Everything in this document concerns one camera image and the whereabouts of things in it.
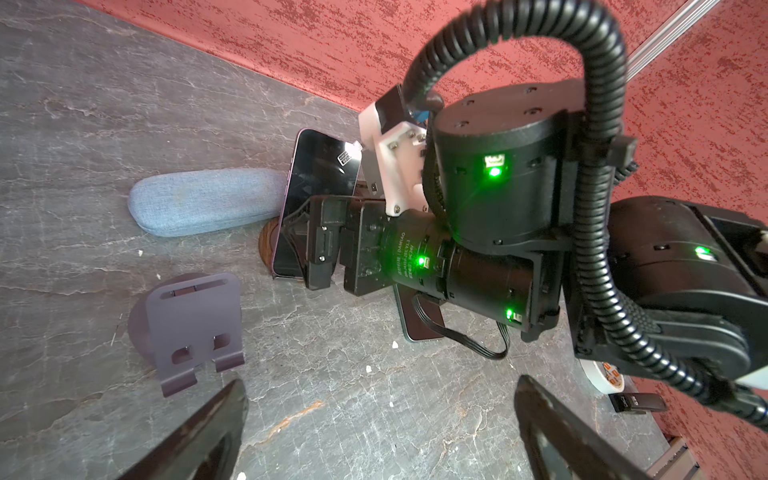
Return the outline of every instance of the sticker on phone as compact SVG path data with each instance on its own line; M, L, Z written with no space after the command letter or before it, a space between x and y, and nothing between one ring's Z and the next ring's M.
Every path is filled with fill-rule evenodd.
M347 143L344 145L344 151L339 155L339 163L343 167L348 164L350 160L360 161L362 159L362 145L360 142Z

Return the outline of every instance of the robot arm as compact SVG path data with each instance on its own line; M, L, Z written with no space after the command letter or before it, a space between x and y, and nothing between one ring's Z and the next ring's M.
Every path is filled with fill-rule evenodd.
M541 5L476 5L422 49L402 87L361 113L364 174L385 199L311 199L305 278L322 270L327 281L307 286L327 286L326 263L340 253L356 295L402 283L526 341L556 325L564 286L577 356L663 380L768 430L765 401L733 382L765 385L765 226L671 199L611 206L614 180L636 167L637 142L620 135L621 33L595 0ZM433 101L452 66L499 37L529 35L576 47L584 82L496 88L447 108ZM421 182L422 171L438 171L439 182Z

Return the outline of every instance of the wooden coaster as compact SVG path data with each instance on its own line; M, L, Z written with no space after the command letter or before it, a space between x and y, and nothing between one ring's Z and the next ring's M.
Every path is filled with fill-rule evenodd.
M264 225L259 234L259 255L261 255L261 261L264 262L264 265L266 265L270 272L272 271L272 252L277 242L274 233L278 225L280 225L280 218L273 218Z

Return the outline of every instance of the black cable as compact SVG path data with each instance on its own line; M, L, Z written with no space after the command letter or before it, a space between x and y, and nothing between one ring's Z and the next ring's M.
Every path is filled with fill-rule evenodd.
M651 375L768 431L768 408L760 397L667 353L633 320L642 309L614 285L607 264L606 225L616 177L607 165L607 153L622 128L627 52L618 22L603 5L596 0L488 0L475 5L427 42L411 63L402 83L406 103L429 110L429 93L450 68L499 37L525 36L559 38L576 47L584 60L585 116L578 144L573 240L578 284L589 307L613 341ZM626 178L624 170L619 173L619 180Z
M413 296L413 308L416 310L416 314L419 315L419 318L424 322L424 325L426 325L431 331L439 333L440 335L450 338L451 340L454 340L456 342L461 343L463 346L467 347L471 351L475 353L479 353L480 355L484 356L487 359L491 360L501 360L504 357L507 356L507 352L509 352L509 331L507 331L507 326L503 323L495 322L498 326L498 331L502 334L502 339L504 340L504 350L501 352L493 352L489 349L486 349L483 345L480 345L476 341L474 341L471 337L466 336L463 333L457 332L453 329L449 329L448 327L438 325L437 323L433 322L432 319L429 318L429 315L427 312L424 311L424 308L422 307L421 302L419 301L420 297L424 297L425 300L428 301L435 301L438 302L439 299L436 299L434 297L431 297L427 295L426 293L417 293Z

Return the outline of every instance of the black wire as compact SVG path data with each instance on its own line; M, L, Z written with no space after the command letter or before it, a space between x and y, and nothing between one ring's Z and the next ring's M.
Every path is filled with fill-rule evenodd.
M545 36L573 45L584 59L583 135L610 142L622 129L627 52L619 24L597 0L488 0L446 25L422 48L402 81L402 95L429 110L432 87L451 68L492 44Z
M489 349L486 349L484 346L480 345L476 341L474 341L472 338L466 336L463 333L457 332L453 329L449 329L448 327L444 327L442 325L438 325L437 323L433 322L432 319L429 318L429 315L427 312L424 311L424 308L422 307L421 302L419 301L419 297L424 297L425 300L428 301L439 301L439 299L436 299L434 297L431 297L425 293L417 293L413 296L413 308L416 310L416 314L419 315L419 318L424 322L424 325L426 325L431 331L439 333L440 335L450 338L451 340L454 340L456 342L461 343L463 346L470 349L472 352L479 353L480 355L484 356L487 359L491 360L501 360L504 357L507 356L507 352L509 352L509 331L507 331L507 326L503 323L496 322L496 326L498 326L498 331L502 334L502 339L504 340L504 350L501 352L493 352Z

